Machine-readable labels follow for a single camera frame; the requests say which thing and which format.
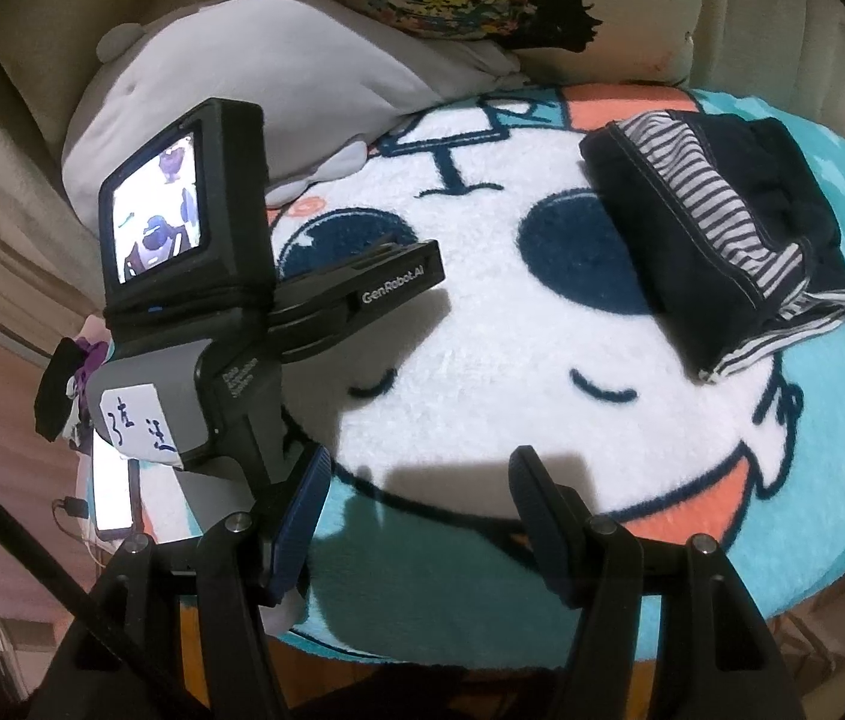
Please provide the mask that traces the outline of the white smartphone on bed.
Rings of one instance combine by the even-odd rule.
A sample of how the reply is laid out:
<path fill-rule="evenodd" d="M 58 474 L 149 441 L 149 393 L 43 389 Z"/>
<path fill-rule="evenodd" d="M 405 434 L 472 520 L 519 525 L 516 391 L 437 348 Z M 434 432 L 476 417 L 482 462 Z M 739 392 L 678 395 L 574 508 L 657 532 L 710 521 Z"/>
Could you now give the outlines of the white smartphone on bed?
<path fill-rule="evenodd" d="M 92 509 L 102 541 L 121 541 L 143 531 L 139 465 L 100 434 L 92 440 Z"/>

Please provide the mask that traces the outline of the black purple plush toy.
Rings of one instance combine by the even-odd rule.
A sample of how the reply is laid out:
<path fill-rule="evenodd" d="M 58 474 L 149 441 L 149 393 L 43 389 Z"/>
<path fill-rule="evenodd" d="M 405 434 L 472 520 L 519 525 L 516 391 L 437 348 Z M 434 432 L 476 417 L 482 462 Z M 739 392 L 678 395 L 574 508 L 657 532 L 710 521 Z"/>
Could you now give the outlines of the black purple plush toy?
<path fill-rule="evenodd" d="M 35 432 L 48 442 L 64 440 L 87 454 L 92 444 L 92 418 L 87 382 L 109 359 L 110 343 L 82 337 L 62 338 L 41 374 L 34 400 Z"/>

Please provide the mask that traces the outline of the cartoon dog fleece blanket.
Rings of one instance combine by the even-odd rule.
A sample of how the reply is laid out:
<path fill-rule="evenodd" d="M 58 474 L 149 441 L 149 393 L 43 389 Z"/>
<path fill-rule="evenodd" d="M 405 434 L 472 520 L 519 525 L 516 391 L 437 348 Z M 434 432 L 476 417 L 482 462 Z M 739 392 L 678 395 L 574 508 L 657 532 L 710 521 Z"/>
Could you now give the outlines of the cartoon dog fleece blanket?
<path fill-rule="evenodd" d="M 715 536 L 762 611 L 845 574 L 845 325 L 718 385 L 650 316 L 580 142 L 651 109 L 770 115 L 651 86 L 523 89 L 437 107 L 276 216 L 281 275 L 434 239 L 445 278 L 287 367 L 290 416 L 335 460 L 305 596 L 266 619 L 329 658 L 555 667 L 575 617 L 521 539 L 509 456 L 531 445 L 643 538 Z M 788 117 L 842 227 L 845 138 Z"/>

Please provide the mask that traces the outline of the grey plush seal pillow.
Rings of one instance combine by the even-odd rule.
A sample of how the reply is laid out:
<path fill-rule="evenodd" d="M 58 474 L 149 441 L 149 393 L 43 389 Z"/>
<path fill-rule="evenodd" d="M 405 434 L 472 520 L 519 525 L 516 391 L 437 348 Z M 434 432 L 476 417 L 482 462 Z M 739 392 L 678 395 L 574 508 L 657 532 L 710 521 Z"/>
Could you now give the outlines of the grey plush seal pillow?
<path fill-rule="evenodd" d="M 217 0 L 123 23 L 97 44 L 97 73 L 71 117 L 64 190 L 87 229 L 103 181 L 209 98 L 260 106 L 266 201 L 359 171 L 409 115 L 521 88 L 520 62 L 477 39 L 420 39 L 333 0 Z"/>

